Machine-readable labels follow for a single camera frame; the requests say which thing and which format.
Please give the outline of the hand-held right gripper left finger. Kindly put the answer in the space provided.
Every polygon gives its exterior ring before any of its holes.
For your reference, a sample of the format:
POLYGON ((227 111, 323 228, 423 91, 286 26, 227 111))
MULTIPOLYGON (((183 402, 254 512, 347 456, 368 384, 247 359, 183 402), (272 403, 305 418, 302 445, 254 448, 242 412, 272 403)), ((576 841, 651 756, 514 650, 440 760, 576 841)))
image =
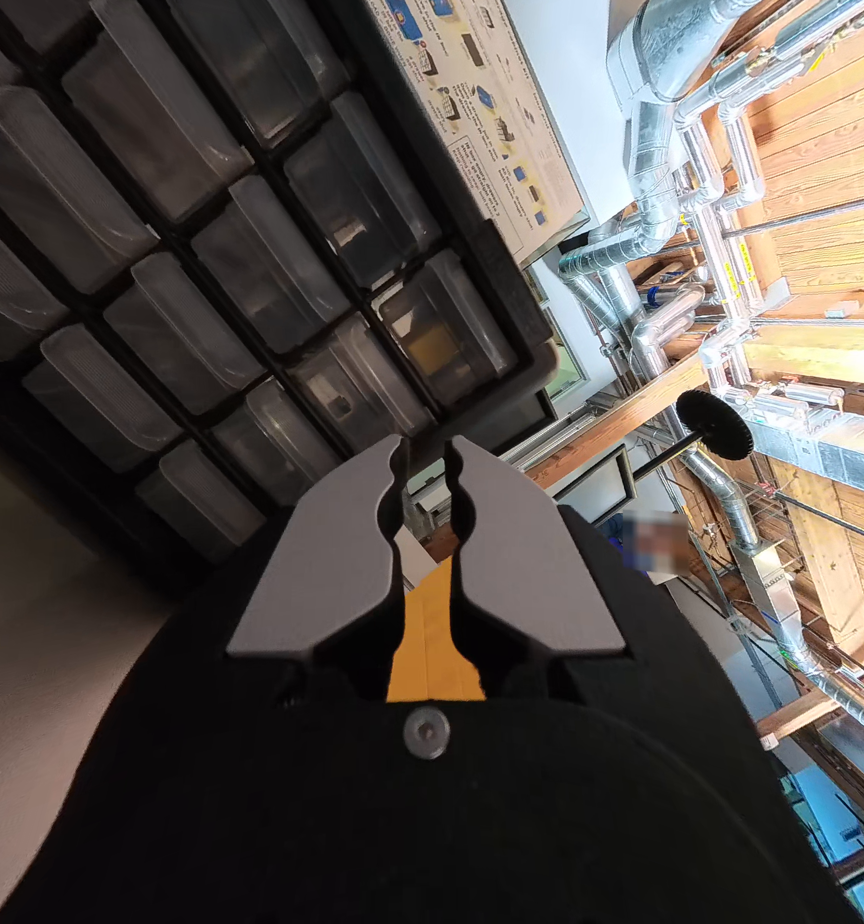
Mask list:
POLYGON ((400 434, 334 468, 297 503, 228 642, 232 657, 302 661, 403 591, 408 443, 400 434))

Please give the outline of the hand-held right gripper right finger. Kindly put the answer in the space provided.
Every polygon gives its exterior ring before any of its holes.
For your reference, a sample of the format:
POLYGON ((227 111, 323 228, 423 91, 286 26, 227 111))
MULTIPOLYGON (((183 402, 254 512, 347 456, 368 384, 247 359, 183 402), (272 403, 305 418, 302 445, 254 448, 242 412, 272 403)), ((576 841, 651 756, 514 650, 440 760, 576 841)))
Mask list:
POLYGON ((460 596, 549 655, 612 655, 625 641, 553 499, 464 436, 446 448, 460 596))

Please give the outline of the yellow plastic bin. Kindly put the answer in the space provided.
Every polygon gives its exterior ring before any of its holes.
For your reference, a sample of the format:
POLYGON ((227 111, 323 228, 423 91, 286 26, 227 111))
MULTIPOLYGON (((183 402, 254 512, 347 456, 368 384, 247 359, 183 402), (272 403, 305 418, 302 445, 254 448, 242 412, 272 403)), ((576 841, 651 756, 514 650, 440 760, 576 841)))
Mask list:
POLYGON ((405 594, 404 634, 392 663, 388 702, 484 699, 476 668, 451 637, 451 566, 446 559, 405 594))

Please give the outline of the dark panel on stand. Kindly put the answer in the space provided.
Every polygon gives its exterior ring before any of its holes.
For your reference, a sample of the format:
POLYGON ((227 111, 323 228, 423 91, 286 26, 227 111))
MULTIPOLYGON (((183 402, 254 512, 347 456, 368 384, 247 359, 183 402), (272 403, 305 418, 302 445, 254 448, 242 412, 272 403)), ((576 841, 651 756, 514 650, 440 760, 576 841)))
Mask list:
POLYGON ((593 526, 600 526, 621 513, 637 496, 628 447, 620 444, 556 491, 553 500, 569 506, 593 526))

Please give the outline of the wooden ceiling beam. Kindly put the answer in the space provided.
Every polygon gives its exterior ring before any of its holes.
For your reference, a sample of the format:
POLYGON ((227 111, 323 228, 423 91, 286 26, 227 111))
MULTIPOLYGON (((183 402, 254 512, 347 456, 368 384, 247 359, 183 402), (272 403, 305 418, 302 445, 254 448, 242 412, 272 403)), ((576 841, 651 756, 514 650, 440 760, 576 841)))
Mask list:
POLYGON ((630 433, 675 404, 682 393, 706 381, 698 354, 683 358, 637 393, 619 402, 552 456, 527 470, 527 478, 547 490, 585 463, 613 449, 630 433))

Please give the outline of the black round ribbed disc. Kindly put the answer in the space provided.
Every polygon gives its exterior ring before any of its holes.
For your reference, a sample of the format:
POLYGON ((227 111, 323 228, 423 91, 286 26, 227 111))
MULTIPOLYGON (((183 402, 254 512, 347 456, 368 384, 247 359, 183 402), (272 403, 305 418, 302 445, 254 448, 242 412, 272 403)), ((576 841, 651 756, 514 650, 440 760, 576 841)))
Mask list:
POLYGON ((752 452, 754 441, 748 424, 728 403, 703 390, 689 390, 676 402, 681 425, 708 451, 730 461, 752 452))

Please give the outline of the silver pipe bundle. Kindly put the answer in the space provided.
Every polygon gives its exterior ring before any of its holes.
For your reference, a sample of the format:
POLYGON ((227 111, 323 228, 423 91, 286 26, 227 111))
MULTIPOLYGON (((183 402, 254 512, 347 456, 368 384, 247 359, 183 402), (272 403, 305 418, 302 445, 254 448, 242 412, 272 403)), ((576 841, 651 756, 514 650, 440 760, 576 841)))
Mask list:
POLYGON ((819 2, 764 49, 714 67, 716 52, 754 2, 645 2, 611 43, 607 67, 625 117, 633 214, 564 245, 559 275, 580 307, 637 353, 646 318, 625 266, 657 255, 682 225, 695 232, 726 319, 699 348, 712 391, 751 381, 742 340, 763 310, 745 239, 727 242, 736 214, 760 202, 764 179, 749 106, 813 70, 837 42, 864 29, 864 1, 819 2))

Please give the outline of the printed instruction sheet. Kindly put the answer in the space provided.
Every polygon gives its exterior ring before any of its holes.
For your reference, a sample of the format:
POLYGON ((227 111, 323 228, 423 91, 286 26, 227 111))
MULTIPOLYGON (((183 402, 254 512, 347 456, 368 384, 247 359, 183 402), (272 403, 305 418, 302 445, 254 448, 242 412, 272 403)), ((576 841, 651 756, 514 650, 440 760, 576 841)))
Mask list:
POLYGON ((368 1, 484 218, 526 267, 586 218, 506 6, 368 1))

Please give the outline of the round metal duct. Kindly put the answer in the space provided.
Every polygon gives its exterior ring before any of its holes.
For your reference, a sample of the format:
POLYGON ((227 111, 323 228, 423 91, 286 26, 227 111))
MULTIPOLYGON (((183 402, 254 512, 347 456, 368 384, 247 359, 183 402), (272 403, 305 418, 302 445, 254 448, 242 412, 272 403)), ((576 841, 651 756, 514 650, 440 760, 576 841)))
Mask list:
POLYGON ((785 666, 807 688, 802 703, 762 721, 766 741, 842 710, 864 729, 864 491, 790 463, 708 457, 715 472, 676 465, 691 526, 712 527, 729 552, 785 666))

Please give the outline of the metal air duct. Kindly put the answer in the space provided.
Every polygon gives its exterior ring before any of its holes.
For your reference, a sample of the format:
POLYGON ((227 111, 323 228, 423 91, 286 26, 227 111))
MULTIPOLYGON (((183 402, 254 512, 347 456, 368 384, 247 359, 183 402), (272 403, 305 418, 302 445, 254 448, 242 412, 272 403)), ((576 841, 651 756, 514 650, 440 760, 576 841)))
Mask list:
POLYGON ((715 395, 747 422, 756 452, 864 492, 864 415, 842 409, 843 389, 760 384, 715 395))

